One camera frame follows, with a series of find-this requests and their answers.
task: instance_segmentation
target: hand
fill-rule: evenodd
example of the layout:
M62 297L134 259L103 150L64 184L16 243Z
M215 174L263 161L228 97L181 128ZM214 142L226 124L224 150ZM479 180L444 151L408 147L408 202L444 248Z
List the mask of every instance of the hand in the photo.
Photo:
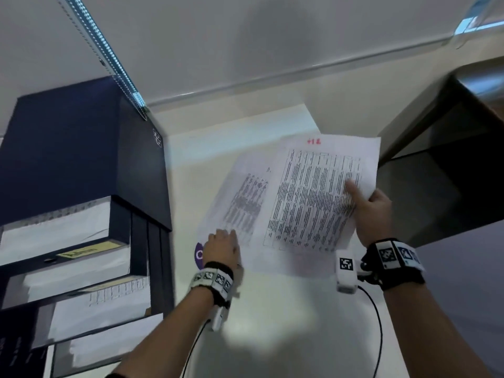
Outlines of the hand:
M393 237L392 202L387 195L376 189L366 200L352 180L345 185L356 205L355 224L362 245L368 248L375 241Z
M208 235L208 241L203 247L203 265L217 261L234 271L238 268L239 249L234 229L230 234L226 230L218 229L215 235Z

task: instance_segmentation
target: wrist-mounted device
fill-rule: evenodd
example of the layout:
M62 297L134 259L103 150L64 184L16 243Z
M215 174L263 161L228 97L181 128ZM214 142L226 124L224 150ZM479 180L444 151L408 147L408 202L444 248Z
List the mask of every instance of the wrist-mounted device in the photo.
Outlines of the wrist-mounted device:
M204 286L211 290L214 296L214 305L226 306L229 291L233 286L233 271L227 265L210 261L197 272L191 280L190 289Z
M396 238L376 241L367 248L361 268L371 272L358 276L361 281L380 285L383 291L406 282L425 284L425 270L414 248Z

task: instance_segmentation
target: wall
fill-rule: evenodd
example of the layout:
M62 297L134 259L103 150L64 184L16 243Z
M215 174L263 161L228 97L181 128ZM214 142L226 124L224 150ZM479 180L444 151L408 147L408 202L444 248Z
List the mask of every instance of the wall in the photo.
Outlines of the wall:
M486 32L152 107L166 135L305 103L322 133L383 136L382 150L432 101L457 67L504 55L504 33Z

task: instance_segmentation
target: yellow label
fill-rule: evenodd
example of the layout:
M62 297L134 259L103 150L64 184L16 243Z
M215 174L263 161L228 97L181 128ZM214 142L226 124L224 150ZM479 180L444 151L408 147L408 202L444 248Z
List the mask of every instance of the yellow label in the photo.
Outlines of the yellow label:
M121 245L116 244L112 241L104 241L102 243L85 246L84 248L69 250L68 252L65 252L63 254L58 254L58 256L66 257L69 259L78 259L79 257L82 257L82 256L89 256L90 254L97 254L99 252L104 252L106 250L114 249L114 248L117 248L120 246Z
M100 290L100 289L108 288L109 286L115 286L115 285L124 284L126 282L133 281L133 280L136 280L136 279L138 279L138 276L124 277L123 279L117 279L117 280L109 281L108 283L103 283L103 284L100 284L100 285L92 286L91 288L82 289L79 292L95 292L95 291Z

